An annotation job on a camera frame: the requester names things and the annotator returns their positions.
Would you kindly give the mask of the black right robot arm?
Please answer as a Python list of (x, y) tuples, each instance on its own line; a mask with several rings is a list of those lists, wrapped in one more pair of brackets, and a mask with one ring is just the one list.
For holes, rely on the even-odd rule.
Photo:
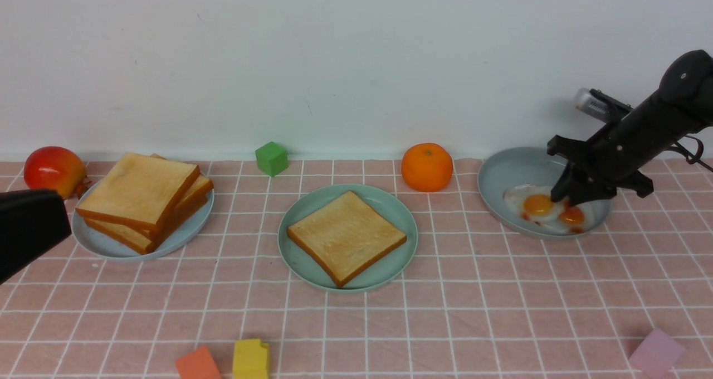
[(660, 153), (677, 152), (689, 164), (702, 163), (702, 142), (692, 153), (680, 140), (712, 125), (711, 56), (695, 50), (678, 57), (658, 89), (635, 108), (595, 89), (580, 89), (575, 106), (604, 126), (588, 140), (556, 135), (548, 141), (547, 153), (567, 161), (551, 199), (577, 206), (612, 199), (620, 188), (645, 198), (654, 184), (640, 168)]

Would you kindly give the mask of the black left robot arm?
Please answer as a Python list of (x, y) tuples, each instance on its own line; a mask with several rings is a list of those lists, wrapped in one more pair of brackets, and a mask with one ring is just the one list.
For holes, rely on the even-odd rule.
[(64, 199), (56, 191), (35, 189), (2, 193), (2, 283), (71, 234)]

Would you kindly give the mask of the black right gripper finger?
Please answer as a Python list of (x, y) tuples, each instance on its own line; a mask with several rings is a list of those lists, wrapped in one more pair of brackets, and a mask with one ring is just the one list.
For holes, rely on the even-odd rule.
[(570, 180), (567, 197), (570, 207), (599, 200), (610, 200), (617, 194), (617, 188), (597, 182)]
[(551, 189), (551, 201), (553, 203), (568, 201), (568, 204), (583, 203), (582, 185), (583, 171), (574, 164), (567, 164)]

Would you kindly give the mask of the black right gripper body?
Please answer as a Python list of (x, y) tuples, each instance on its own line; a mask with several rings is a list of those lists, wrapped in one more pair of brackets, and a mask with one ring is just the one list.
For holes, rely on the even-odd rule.
[(696, 131), (692, 103), (667, 103), (651, 95), (619, 122), (604, 123), (588, 140), (556, 135), (546, 151), (580, 168), (583, 181), (629, 189), (644, 198), (653, 192), (653, 182), (640, 168)]

